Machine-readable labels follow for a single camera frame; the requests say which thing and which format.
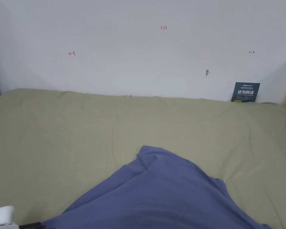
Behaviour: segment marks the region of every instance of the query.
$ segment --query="green bed sheet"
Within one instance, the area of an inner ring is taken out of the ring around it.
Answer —
[[[0,97],[0,206],[14,206],[18,224],[61,214],[142,145],[194,162],[222,179],[257,222],[286,228],[286,107],[277,104],[7,92]]]

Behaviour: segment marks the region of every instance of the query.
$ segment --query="dark blue card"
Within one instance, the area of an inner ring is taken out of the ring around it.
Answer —
[[[255,102],[260,83],[236,82],[231,102]]]

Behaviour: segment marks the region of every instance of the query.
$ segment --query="wrinkle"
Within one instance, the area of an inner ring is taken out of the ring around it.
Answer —
[[[226,159],[224,160],[222,166],[221,166],[221,169],[219,171],[219,174],[221,174],[221,176],[223,177],[223,180],[229,180],[231,179],[231,177],[233,177],[235,174],[236,174],[236,171],[234,171],[232,173],[232,176],[228,177],[227,179],[224,178],[224,173],[225,173],[225,168],[227,168],[227,165],[229,164],[233,154],[235,153],[235,151],[240,147],[240,144],[242,142],[238,142],[230,151],[229,153],[227,154],[226,156]]]
[[[273,204],[273,202],[272,202],[272,200],[271,200],[271,198],[270,198],[269,193],[267,192],[267,189],[266,189],[266,187],[265,187],[265,184],[262,182],[262,179],[260,178],[260,176],[259,176],[258,174],[257,174],[257,178],[259,179],[259,181],[260,181],[260,183],[261,183],[261,185],[262,185],[262,188],[263,188],[264,192],[266,193],[266,196],[267,196],[267,198],[268,198],[268,200],[269,200],[269,202],[270,202],[270,204],[271,204],[271,206],[272,206],[272,208],[273,208],[275,214],[276,214],[277,217],[278,217],[278,220],[279,220],[279,222],[280,222],[281,227],[284,228],[283,222],[282,222],[282,220],[281,220],[281,218],[280,218],[280,216],[279,216],[279,213],[278,213],[277,209],[275,208],[275,206],[274,206],[274,204]]]
[[[167,105],[167,102],[165,101],[165,99],[162,97],[158,97],[158,98],[164,102],[166,109],[168,109],[168,105]]]
[[[118,113],[118,110],[116,108],[116,105],[114,105],[114,110],[116,112],[116,120],[117,120],[117,122],[119,122],[119,113]]]

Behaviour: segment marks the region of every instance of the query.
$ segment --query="red handwritten mark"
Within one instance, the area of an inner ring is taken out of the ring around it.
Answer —
[[[74,54],[74,56],[75,56],[74,50],[73,50],[73,52],[69,52],[69,55],[71,55],[71,54]]]

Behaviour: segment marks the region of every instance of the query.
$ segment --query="mattress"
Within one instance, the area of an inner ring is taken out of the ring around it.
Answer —
[[[235,203],[286,228],[286,107],[17,89],[0,97],[0,206],[25,224],[61,214],[130,163],[165,148],[222,179]]]

